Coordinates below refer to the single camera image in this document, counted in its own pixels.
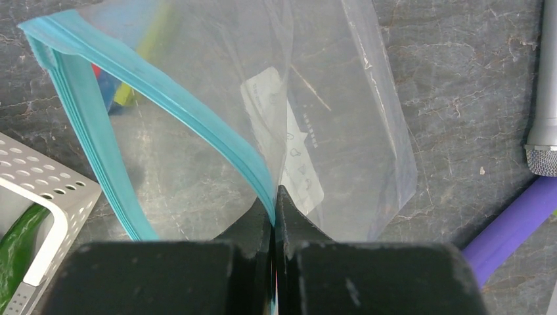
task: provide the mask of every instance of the yellow object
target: yellow object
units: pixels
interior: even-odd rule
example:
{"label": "yellow object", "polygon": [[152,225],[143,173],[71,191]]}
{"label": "yellow object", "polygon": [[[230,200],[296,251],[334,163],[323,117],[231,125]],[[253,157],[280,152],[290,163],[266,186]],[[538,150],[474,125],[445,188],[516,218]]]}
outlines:
{"label": "yellow object", "polygon": [[[154,60],[154,56],[156,55],[155,46],[161,45],[161,43],[166,44],[164,36],[172,33],[168,30],[168,21],[172,21],[169,17],[171,13],[172,6],[169,3],[164,3],[159,7],[153,23],[151,23],[145,34],[145,38],[135,50],[135,52],[147,62],[152,62]],[[129,85],[122,83],[118,90],[116,90],[114,102],[122,106],[130,106],[135,103],[138,96],[139,94],[136,95]]]}

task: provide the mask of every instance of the plastic zipper bag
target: plastic zipper bag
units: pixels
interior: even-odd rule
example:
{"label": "plastic zipper bag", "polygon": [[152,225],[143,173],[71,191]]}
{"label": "plastic zipper bag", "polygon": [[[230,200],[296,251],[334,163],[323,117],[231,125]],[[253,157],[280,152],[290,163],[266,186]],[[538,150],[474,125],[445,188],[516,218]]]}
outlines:
{"label": "plastic zipper bag", "polygon": [[20,27],[132,239],[213,238],[255,198],[274,223],[284,184],[333,238],[364,240],[416,182],[370,12],[106,0]]}

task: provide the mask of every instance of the gray marble surface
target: gray marble surface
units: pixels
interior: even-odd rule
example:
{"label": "gray marble surface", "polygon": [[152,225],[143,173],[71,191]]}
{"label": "gray marble surface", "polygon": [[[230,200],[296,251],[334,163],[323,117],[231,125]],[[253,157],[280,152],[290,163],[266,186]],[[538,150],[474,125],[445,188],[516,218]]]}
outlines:
{"label": "gray marble surface", "polygon": [[[0,0],[0,132],[93,178],[19,22],[88,0]],[[540,0],[374,0],[418,165],[415,197],[384,241],[462,247],[533,180],[531,115]],[[483,288],[492,314],[545,314],[557,279],[548,219]],[[125,240],[101,199],[76,246]]]}

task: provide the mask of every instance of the purple handle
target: purple handle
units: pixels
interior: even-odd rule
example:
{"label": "purple handle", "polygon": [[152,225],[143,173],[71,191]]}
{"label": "purple handle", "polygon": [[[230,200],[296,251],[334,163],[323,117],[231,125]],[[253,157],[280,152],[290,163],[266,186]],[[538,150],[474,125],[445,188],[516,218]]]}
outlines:
{"label": "purple handle", "polygon": [[557,209],[557,177],[540,177],[462,251],[479,286]]}

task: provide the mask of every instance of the blue zipper seal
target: blue zipper seal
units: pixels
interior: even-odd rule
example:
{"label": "blue zipper seal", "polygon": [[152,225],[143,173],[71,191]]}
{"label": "blue zipper seal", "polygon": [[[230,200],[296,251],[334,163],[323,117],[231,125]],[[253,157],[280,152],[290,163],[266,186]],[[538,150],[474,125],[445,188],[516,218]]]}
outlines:
{"label": "blue zipper seal", "polygon": [[67,10],[21,23],[41,66],[49,71],[85,155],[132,240],[159,240],[131,185],[91,63],[139,91],[190,127],[248,181],[275,225],[276,187],[265,160],[218,115],[128,46]]}

